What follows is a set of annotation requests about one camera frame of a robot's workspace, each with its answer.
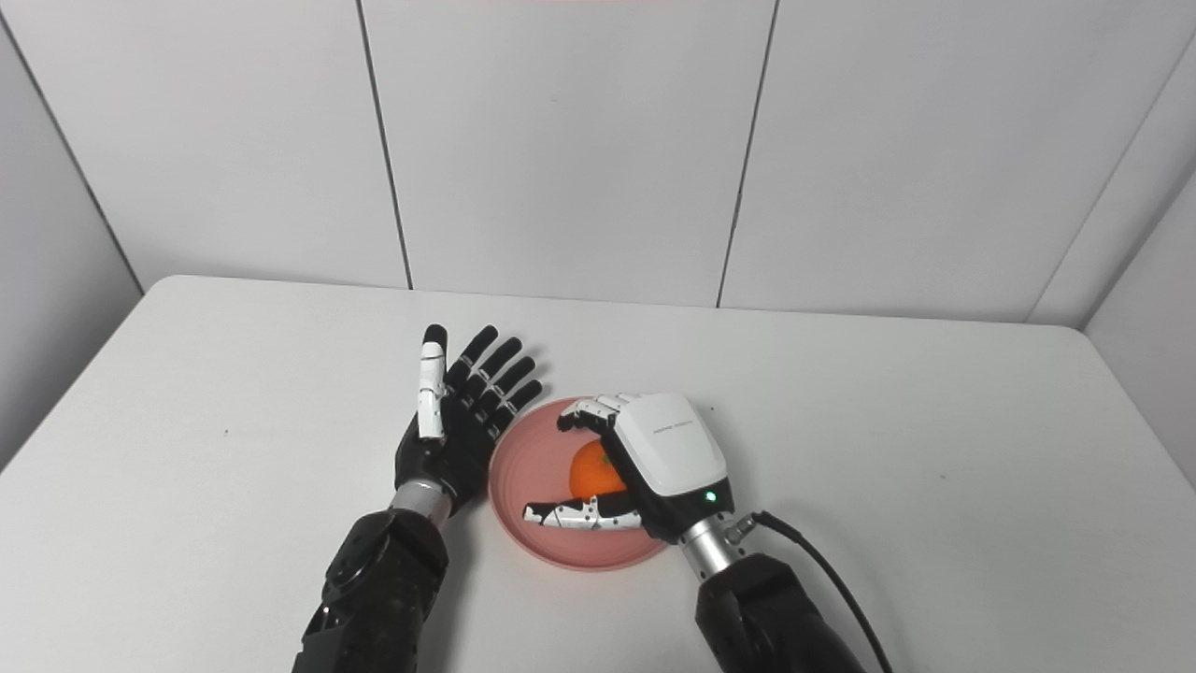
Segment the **black glove-like hand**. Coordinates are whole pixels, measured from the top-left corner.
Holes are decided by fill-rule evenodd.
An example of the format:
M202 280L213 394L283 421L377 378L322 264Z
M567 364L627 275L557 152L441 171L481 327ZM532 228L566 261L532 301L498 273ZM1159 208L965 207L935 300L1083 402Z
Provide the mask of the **black glove-like hand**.
M438 324L428 328L428 334L437 332L447 342L444 328ZM523 349L519 339L507 339L481 367L475 367L498 338L499 330L486 325L445 374L445 397L440 400L443 442L421 440L417 422L411 418L395 453L396 489L411 479L441 484L452 496L452 514L484 489L499 438L543 390L536 380L515 390L536 368L527 356L495 381L504 366Z

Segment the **white wall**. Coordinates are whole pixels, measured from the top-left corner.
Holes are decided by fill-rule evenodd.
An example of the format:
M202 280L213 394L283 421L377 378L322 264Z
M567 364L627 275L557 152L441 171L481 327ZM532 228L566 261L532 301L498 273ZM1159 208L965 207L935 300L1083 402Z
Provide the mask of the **white wall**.
M1196 169L1196 154L1189 175ZM1196 484L1196 177L1086 329L1129 397Z
M1190 0L782 1L722 305L1026 319L1194 29Z
M0 30L0 469L139 296Z
M146 287L405 286L352 1L0 7Z
M714 305L773 0L366 0L415 286Z
M146 283L1080 324L1196 149L1190 0L0 7Z

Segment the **white table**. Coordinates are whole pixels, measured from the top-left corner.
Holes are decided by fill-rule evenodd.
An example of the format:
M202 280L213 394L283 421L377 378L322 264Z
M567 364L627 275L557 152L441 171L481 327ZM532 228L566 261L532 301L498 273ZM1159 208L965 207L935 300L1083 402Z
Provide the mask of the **white table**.
M682 391L899 672L1196 668L1196 495L1076 331L227 279L154 286L0 475L0 668L287 672L391 496L420 336L535 344L544 399ZM715 671L679 552L576 574L453 519L422 671ZM791 561L874 669L834 589ZM591 637L566 636L585 620Z

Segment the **robotic arm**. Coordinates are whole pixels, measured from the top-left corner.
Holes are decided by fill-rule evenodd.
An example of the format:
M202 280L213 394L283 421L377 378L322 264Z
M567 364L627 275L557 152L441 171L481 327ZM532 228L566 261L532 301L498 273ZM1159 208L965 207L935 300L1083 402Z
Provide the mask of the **robotic arm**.
M423 622L448 569L440 528L486 484L495 442L539 393L519 384L536 363L487 326L445 372L447 334L423 336L420 393L395 454L395 497L353 526L324 576L322 601L303 637L293 673L411 673Z
M727 673L864 672L793 570L739 546L755 524L732 519L722 452L683 396L578 400L557 428L578 427L602 438L628 490L585 503L530 503L525 520L590 530L642 522L648 536L679 546L702 582L695 620Z

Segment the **silver cylindrical joint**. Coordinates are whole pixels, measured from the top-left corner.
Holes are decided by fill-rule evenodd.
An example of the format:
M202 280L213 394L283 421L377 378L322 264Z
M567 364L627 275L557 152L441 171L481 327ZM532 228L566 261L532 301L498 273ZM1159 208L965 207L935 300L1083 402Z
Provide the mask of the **silver cylindrical joint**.
M691 526L677 540L698 580L714 577L746 556L743 547L727 542L726 528L732 524L730 513L715 514Z
M440 528L452 512L452 496L444 487L428 479L403 482L390 501L390 509L407 509L423 516Z

